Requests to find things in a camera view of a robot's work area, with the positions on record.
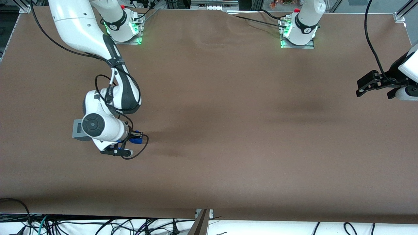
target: white floor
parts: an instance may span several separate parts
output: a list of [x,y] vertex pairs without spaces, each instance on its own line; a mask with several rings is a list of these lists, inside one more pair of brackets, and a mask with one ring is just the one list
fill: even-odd
[[[95,222],[106,222],[106,220],[94,220]],[[145,220],[133,220],[135,228],[139,228]],[[157,220],[150,228],[158,227],[166,223],[172,222],[172,219]],[[179,222],[177,227],[179,231],[187,230],[192,226],[193,222]],[[274,222],[274,221],[239,221],[239,220],[211,220],[208,235],[312,235],[316,222]],[[368,223],[352,223],[358,235],[370,235],[372,224]],[[23,225],[20,222],[0,223],[0,235],[9,235],[17,233]],[[60,225],[64,231],[70,235],[93,235],[99,229],[100,225]],[[354,232],[348,227],[351,235]],[[112,226],[108,225],[102,229],[98,235],[108,235],[112,231]],[[121,229],[115,232],[115,235],[128,235],[128,230]],[[158,230],[153,235],[169,234],[165,230]],[[418,234],[418,225],[401,225],[401,224],[376,224],[374,235],[416,235]],[[341,222],[321,222],[316,235],[346,235]]]

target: blue connector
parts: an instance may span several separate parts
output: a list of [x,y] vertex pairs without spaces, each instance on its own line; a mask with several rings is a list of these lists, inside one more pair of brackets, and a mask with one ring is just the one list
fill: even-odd
[[134,135],[132,138],[129,139],[131,143],[142,144],[142,134],[143,132],[139,132],[138,130],[135,131],[139,135]]

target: robotic arm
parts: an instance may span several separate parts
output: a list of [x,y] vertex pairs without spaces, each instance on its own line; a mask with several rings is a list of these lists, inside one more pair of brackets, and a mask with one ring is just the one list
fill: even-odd
[[357,97],[371,90],[393,88],[387,93],[389,99],[418,101],[418,44],[395,61],[385,74],[372,70],[357,81]]
[[290,18],[290,27],[283,34],[295,45],[306,45],[315,37],[318,22],[326,9],[324,0],[307,0],[300,12],[293,12]]
[[[126,19],[127,12],[115,3],[117,4],[116,0],[92,1],[105,22],[115,25],[114,38],[123,38],[126,35],[130,37],[131,34],[123,31],[124,28],[129,28],[126,25],[129,23]],[[131,135],[129,126],[115,115],[131,114],[138,110],[142,102],[138,84],[129,75],[112,38],[105,35],[97,25],[89,0],[49,0],[49,5],[61,39],[76,50],[102,57],[112,68],[109,87],[99,92],[92,90],[84,99],[83,131],[93,139],[101,153],[109,154],[111,149],[115,156],[132,155],[131,150],[110,147],[126,142]],[[117,86],[111,85],[113,79],[116,79]]]

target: brown table surface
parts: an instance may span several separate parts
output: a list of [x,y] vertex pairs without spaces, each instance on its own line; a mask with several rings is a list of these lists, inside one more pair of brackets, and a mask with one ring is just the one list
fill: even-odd
[[[49,9],[35,9],[62,43]],[[325,14],[315,49],[297,50],[221,11],[157,12],[142,45],[119,46],[143,95],[130,117],[150,136],[125,161],[71,138],[107,65],[55,46],[23,14],[0,66],[0,196],[39,213],[418,223],[417,103],[356,97],[377,69],[363,17]],[[410,48],[406,30],[391,15],[369,21],[388,69]]]

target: circular joint cap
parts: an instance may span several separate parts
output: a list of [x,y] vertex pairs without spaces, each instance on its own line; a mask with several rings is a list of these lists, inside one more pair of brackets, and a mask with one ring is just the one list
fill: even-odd
[[105,128],[105,121],[103,118],[95,113],[90,113],[83,119],[83,131],[89,136],[99,136]]

